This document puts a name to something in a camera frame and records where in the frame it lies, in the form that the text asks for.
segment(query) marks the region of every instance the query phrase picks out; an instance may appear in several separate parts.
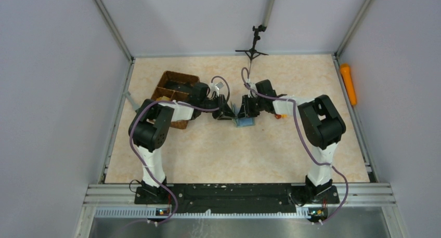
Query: brown box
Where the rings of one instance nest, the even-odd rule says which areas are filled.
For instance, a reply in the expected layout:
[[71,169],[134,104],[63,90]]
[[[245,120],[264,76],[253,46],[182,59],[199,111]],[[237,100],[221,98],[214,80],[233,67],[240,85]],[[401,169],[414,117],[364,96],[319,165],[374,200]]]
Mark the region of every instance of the brown box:
[[[178,86],[177,87],[175,86],[173,87],[173,89],[170,89],[169,85],[167,84],[169,82],[173,82],[175,85]],[[185,86],[186,84],[190,86],[194,86],[197,82],[199,82],[199,77],[197,76],[184,74],[184,73],[177,73],[172,71],[165,71],[162,74],[162,77],[159,80],[158,85],[156,86],[151,99],[157,100],[162,96],[166,96],[170,98],[170,100],[185,101],[189,96],[189,91],[184,90],[184,88],[180,89],[179,84],[182,84],[183,86]],[[182,121],[172,122],[170,126],[177,129],[185,129],[187,128],[187,124],[188,124],[188,120],[182,120]]]

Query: orange bottle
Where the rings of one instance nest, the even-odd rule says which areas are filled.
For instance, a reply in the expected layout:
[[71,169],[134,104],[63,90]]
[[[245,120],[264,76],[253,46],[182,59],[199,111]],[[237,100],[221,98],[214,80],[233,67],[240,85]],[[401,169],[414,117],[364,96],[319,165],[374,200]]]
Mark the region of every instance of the orange bottle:
[[343,82],[346,87],[347,96],[349,97],[349,102],[351,105],[357,104],[357,97],[355,97],[355,90],[354,85],[352,84],[352,78],[351,78],[351,69],[348,64],[342,64],[340,66],[340,73],[343,77]]

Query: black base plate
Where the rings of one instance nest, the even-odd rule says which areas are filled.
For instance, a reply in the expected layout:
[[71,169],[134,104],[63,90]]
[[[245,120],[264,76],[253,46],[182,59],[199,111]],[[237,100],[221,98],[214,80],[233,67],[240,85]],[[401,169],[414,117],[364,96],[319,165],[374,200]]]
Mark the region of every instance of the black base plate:
[[[322,203],[326,197],[328,204],[339,203],[334,193],[336,187],[316,196],[314,199],[305,197],[305,186],[293,186],[290,183],[227,183],[227,184],[168,184],[167,187],[176,195],[179,208],[177,213],[204,213],[208,209],[212,213],[294,213],[295,204],[291,199],[302,201],[301,204]],[[147,195],[142,187],[136,190],[135,204],[168,204],[167,197],[161,199]]]

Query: wicker basket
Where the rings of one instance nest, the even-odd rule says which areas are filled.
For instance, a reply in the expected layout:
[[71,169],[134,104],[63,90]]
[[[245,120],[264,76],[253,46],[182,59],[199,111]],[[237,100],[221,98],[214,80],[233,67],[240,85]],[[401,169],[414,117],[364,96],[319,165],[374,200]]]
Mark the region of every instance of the wicker basket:
[[[197,82],[199,82],[199,77],[197,76],[165,71],[162,74],[151,99],[157,100],[160,97],[166,96],[170,98],[170,100],[185,101],[189,96],[188,86],[192,87]],[[188,120],[182,120],[172,122],[170,126],[177,129],[185,129],[187,128],[187,124]]]

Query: wooden table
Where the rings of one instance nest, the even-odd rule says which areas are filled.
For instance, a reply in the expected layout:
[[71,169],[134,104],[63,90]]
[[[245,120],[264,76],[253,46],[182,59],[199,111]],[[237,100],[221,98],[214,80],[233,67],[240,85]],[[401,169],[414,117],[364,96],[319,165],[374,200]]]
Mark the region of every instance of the wooden table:
[[[246,56],[136,59],[129,91],[142,104],[150,98],[166,70],[194,74],[209,83],[223,76],[231,101],[240,105],[247,94],[240,71]],[[269,79],[277,94],[315,98],[328,95],[341,114],[346,133],[337,147],[334,165],[349,182],[368,182],[365,163],[354,132],[331,55],[260,56],[253,61],[251,79]],[[141,162],[131,151],[127,130],[135,112],[126,100],[113,147],[106,183],[142,178]],[[255,126],[237,128],[232,121],[216,121],[202,113],[187,129],[171,128],[162,149],[170,183],[304,182],[312,161],[303,149],[291,117],[276,119],[261,112]],[[334,182],[343,182],[337,174]]]

